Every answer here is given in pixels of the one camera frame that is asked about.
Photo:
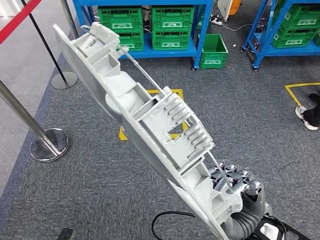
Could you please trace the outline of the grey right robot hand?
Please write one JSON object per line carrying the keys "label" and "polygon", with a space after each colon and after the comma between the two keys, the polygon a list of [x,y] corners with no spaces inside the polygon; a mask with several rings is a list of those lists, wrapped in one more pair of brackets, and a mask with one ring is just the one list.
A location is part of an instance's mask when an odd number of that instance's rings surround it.
{"label": "grey right robot hand", "polygon": [[240,193],[242,196],[242,211],[232,214],[222,225],[223,227],[227,224],[257,227],[265,213],[266,200],[263,185],[253,179],[247,168],[219,161],[217,165],[210,168],[209,173],[214,182],[214,190],[225,190],[227,194]]}

